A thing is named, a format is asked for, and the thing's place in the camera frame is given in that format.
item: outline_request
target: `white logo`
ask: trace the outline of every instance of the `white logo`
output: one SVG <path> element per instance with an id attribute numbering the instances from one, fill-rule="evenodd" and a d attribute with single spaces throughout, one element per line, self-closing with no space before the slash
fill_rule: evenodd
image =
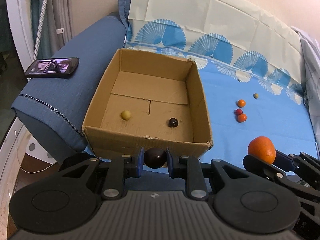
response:
<path id="1" fill-rule="evenodd" d="M 157 198 L 157 197 L 159 197 L 160 195 L 159 195 L 158 193 L 152 193 L 150 196 L 151 196 L 152 198 Z"/>

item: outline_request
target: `sofa armrest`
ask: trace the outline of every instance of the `sofa armrest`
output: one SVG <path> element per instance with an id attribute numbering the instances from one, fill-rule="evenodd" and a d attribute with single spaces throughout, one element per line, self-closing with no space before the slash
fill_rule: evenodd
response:
<path id="1" fill-rule="evenodd" d="M 84 116 L 114 53 L 123 47 L 125 34 L 117 17 L 97 21 L 53 55 L 79 58 L 70 78 L 31 79 L 13 102 L 18 118 L 58 163 L 85 149 Z"/>

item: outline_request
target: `white cable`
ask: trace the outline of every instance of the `white cable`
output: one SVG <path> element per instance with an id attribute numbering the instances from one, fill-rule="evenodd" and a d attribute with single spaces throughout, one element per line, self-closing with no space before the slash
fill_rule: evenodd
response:
<path id="1" fill-rule="evenodd" d="M 21 168 L 24 172 L 29 173 L 29 174 L 34 174 L 34 173 L 38 173 L 38 172 L 41 172 L 41 171 L 45 171 L 46 169 L 48 169 L 48 168 L 52 167 L 53 165 L 55 165 L 55 163 L 54 163 L 54 164 L 51 164 L 50 166 L 46 167 L 45 169 L 43 169 L 43 170 L 41 170 L 41 171 L 34 171 L 34 172 L 25 171 L 25 170 L 21 167 L 21 163 L 20 163 L 19 158 L 18 158 L 18 138 L 17 138 L 17 131 L 16 131 L 16 130 L 14 130 L 14 134 L 15 134 L 15 136 L 16 136 L 16 141 L 15 141 L 15 143 L 16 143 L 17 160 L 18 160 L 18 163 L 19 163 L 20 168 Z"/>
<path id="2" fill-rule="evenodd" d="M 40 40 L 41 40 L 41 33 L 42 33 L 42 26 L 43 26 L 46 7 L 47 7 L 47 2 L 48 2 L 48 0 L 43 0 L 42 1 L 42 7 L 41 7 L 39 25 L 38 25 L 38 32 L 37 32 L 36 44 L 35 44 L 35 51 L 33 53 L 33 61 L 35 61 L 37 59 L 37 57 L 38 57 Z"/>

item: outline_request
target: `dark brown ball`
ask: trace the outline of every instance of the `dark brown ball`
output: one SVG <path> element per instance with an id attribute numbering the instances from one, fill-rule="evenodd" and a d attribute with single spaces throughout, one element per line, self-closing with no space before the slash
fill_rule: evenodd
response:
<path id="1" fill-rule="evenodd" d="M 169 119 L 169 127 L 177 127 L 179 124 L 178 120 L 175 118 L 170 118 Z"/>
<path id="2" fill-rule="evenodd" d="M 144 163 L 149 168 L 161 168 L 167 161 L 167 153 L 159 147 L 151 147 L 144 153 Z"/>

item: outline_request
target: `smartphone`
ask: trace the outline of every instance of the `smartphone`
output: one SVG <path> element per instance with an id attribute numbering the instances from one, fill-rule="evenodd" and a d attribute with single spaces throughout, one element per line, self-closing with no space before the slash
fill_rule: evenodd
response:
<path id="1" fill-rule="evenodd" d="M 27 78 L 68 78 L 79 65 L 77 57 L 37 59 L 25 72 Z"/>

